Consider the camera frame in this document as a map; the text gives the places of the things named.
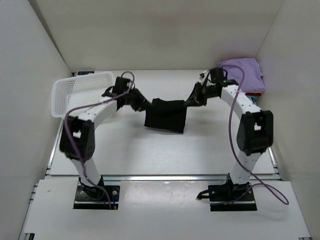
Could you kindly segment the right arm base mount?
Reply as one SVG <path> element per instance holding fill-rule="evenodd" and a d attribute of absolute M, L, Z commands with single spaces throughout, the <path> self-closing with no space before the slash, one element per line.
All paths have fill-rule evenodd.
<path fill-rule="evenodd" d="M 257 211 L 252 185 L 247 182 L 235 184 L 228 175 L 221 184 L 209 184 L 201 191 L 197 200 L 208 199 L 212 212 L 253 212 Z"/>

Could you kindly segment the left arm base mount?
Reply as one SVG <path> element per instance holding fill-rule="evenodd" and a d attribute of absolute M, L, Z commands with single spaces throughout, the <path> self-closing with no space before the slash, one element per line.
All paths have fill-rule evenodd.
<path fill-rule="evenodd" d="M 104 189 L 108 193 L 109 199 L 103 190 L 98 189 L 96 191 L 91 191 L 87 186 L 78 182 L 74 196 L 73 209 L 118 210 L 121 186 L 105 185 Z"/>

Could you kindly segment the black t shirt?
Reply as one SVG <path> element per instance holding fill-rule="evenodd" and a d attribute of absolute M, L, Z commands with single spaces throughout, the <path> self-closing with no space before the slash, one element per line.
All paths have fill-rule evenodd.
<path fill-rule="evenodd" d="M 187 107 L 184 100 L 154 98 L 145 110 L 144 126 L 183 134 L 186 125 Z"/>

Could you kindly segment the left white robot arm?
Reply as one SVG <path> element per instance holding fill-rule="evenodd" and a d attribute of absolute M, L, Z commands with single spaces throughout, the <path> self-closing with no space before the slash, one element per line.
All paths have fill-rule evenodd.
<path fill-rule="evenodd" d="M 75 166 L 80 183 L 93 199 L 104 195 L 103 178 L 99 174 L 93 155 L 96 149 L 95 130 L 125 105 L 136 112 L 145 111 L 152 104 L 135 87 L 134 78 L 118 76 L 96 103 L 69 110 L 64 118 L 59 150 Z"/>

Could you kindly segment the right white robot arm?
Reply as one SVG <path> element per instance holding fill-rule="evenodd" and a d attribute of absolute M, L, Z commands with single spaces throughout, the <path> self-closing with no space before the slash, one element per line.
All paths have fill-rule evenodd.
<path fill-rule="evenodd" d="M 273 143 L 273 114 L 262 110 L 242 92 L 244 80 L 228 79 L 228 72 L 221 67 L 206 70 L 200 73 L 185 102 L 187 107 L 200 107 L 205 106 L 209 98 L 219 97 L 230 106 L 229 116 L 236 115 L 239 119 L 236 135 L 239 151 L 232 150 L 236 163 L 225 183 L 218 187 L 229 200 L 236 200 L 249 189 L 258 159 Z"/>

